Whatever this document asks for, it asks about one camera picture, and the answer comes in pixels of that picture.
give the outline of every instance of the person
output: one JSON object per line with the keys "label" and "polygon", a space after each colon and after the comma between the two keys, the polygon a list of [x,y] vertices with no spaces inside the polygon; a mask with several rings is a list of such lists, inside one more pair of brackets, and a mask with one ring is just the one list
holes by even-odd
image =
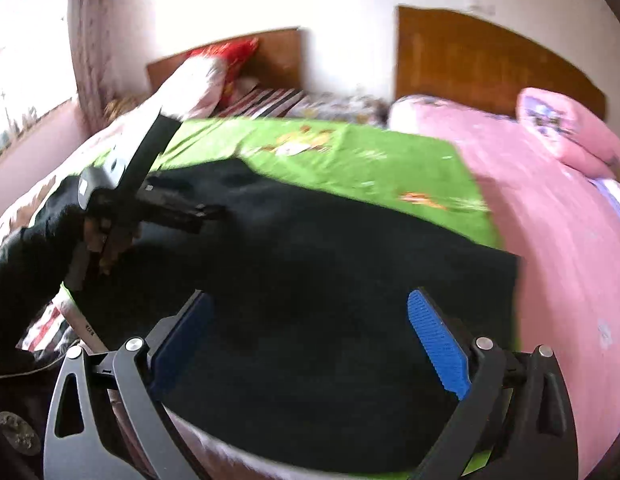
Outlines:
{"label": "person", "polygon": [[132,236],[103,252],[102,224],[86,218],[78,205],[13,232],[0,247],[0,375],[32,368],[34,355],[16,344],[36,313],[55,297],[67,275],[74,249],[84,240],[88,250],[101,253],[100,270],[109,270]]}

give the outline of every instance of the red pillow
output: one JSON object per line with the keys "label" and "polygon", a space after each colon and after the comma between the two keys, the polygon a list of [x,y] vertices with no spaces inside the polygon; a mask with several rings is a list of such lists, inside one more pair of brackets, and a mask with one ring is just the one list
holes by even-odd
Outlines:
{"label": "red pillow", "polygon": [[223,93],[219,99],[219,106],[225,108],[232,99],[234,92],[234,80],[239,75],[241,67],[250,59],[259,46],[258,38],[252,40],[233,40],[203,48],[196,48],[190,52],[192,56],[218,56],[224,59],[228,65],[227,74],[223,83]]}

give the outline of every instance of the black jacket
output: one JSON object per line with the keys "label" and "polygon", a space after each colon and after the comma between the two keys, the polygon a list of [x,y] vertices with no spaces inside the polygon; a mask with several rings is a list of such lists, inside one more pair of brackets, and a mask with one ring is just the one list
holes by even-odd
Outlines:
{"label": "black jacket", "polygon": [[81,209],[68,206],[12,233],[1,246],[0,372],[32,359],[28,352],[14,352],[14,346],[37,311],[58,292],[82,231]]}

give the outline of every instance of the curtain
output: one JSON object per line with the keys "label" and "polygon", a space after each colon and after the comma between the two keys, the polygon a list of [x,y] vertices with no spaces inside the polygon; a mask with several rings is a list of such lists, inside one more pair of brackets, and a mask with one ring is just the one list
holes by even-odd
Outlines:
{"label": "curtain", "polygon": [[68,0],[68,33],[78,102],[90,133],[103,129],[113,99],[107,0]]}

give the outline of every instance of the wooden headboard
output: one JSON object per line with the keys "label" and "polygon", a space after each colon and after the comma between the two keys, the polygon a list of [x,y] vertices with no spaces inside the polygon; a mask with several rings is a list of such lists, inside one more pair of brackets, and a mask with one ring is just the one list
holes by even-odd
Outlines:
{"label": "wooden headboard", "polygon": [[236,38],[215,41],[200,46],[193,46],[184,52],[164,57],[146,67],[152,92],[181,66],[187,55],[195,48],[224,43],[228,40],[249,40],[259,38],[259,47],[241,69],[241,75],[258,78],[265,88],[301,89],[301,31],[298,28],[281,28],[266,32],[255,32]]}
{"label": "wooden headboard", "polygon": [[517,94],[568,95],[605,119],[606,97],[577,67],[528,38],[445,9],[398,7],[395,97],[429,94],[515,115]]}

